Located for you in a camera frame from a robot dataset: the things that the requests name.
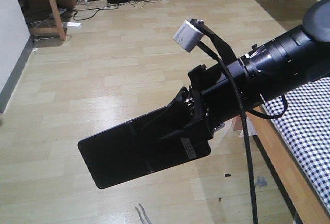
wooden bed frame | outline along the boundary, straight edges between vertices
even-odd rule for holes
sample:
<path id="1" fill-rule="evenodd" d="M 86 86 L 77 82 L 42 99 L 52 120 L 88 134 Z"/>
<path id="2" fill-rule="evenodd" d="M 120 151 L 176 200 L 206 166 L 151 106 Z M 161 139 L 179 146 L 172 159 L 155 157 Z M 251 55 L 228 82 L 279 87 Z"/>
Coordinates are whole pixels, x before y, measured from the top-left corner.
<path id="1" fill-rule="evenodd" d="M 330 223 L 327 211 L 306 181 L 273 123 L 247 115 L 303 224 Z"/>

checkered bedsheet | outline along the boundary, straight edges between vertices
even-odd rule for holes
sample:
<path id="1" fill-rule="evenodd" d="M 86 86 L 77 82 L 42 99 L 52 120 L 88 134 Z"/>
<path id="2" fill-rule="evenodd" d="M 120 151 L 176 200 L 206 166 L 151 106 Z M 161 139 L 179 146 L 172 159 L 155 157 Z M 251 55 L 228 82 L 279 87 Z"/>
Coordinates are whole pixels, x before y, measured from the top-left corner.
<path id="1" fill-rule="evenodd" d="M 330 212 L 330 78 L 304 85 L 286 98 L 287 112 L 273 123 Z M 269 115 L 280 113 L 281 98 L 264 108 Z"/>

black strap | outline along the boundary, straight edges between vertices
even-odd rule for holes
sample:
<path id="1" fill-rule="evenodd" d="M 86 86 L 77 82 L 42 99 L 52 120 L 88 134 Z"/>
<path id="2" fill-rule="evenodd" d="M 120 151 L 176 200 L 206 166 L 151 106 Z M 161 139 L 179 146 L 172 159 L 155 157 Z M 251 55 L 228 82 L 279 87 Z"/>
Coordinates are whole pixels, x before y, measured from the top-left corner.
<path id="1" fill-rule="evenodd" d="M 272 115 L 272 116 L 270 116 L 270 115 L 266 115 L 266 114 L 264 114 L 264 113 L 257 112 L 257 111 L 255 111 L 255 110 L 253 110 L 253 109 L 248 110 L 247 112 L 249 112 L 249 113 L 251 113 L 252 115 L 255 115 L 255 116 L 257 116 L 257 117 L 264 118 L 264 119 L 275 119 L 275 118 L 279 118 L 279 117 L 283 116 L 283 114 L 284 114 L 284 113 L 287 111 L 287 109 L 288 109 L 288 102 L 287 102 L 287 99 L 285 98 L 284 95 L 282 95 L 281 98 L 282 98 L 282 102 L 283 102 L 283 111 L 282 111 L 281 113 L 277 114 L 277 115 Z"/>

black baseboard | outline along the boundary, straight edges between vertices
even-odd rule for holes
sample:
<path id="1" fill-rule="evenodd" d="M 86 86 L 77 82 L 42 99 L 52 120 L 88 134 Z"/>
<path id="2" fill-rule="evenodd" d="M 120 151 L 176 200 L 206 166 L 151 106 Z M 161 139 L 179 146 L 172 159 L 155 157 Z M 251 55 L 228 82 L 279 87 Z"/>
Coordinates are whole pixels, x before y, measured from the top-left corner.
<path id="1" fill-rule="evenodd" d="M 8 101 L 10 99 L 10 96 L 12 92 L 14 91 L 14 88 L 22 74 L 22 71 L 25 67 L 25 64 L 27 62 L 27 59 L 29 58 L 32 49 L 34 48 L 34 42 L 32 37 L 29 37 L 27 40 L 25 47 L 15 65 L 13 68 L 4 88 L 0 92 L 0 113 L 3 113 L 5 111 L 5 108 L 8 104 Z"/>

wooden table leg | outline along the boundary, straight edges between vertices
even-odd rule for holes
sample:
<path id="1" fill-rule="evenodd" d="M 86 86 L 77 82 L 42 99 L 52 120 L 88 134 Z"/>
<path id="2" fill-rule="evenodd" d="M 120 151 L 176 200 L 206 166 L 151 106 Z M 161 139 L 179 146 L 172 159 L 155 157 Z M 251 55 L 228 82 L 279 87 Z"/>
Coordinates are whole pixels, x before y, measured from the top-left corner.
<path id="1" fill-rule="evenodd" d="M 49 3 L 51 5 L 53 15 L 54 15 L 55 23 L 56 23 L 56 26 L 57 26 L 57 32 L 58 32 L 61 40 L 64 41 L 65 38 L 66 38 L 66 35 L 65 35 L 65 32 L 64 32 L 64 29 L 63 29 L 62 19 L 61 19 L 60 13 L 58 12 L 58 9 L 57 9 L 56 0 L 49 0 L 49 1 L 50 1 Z"/>

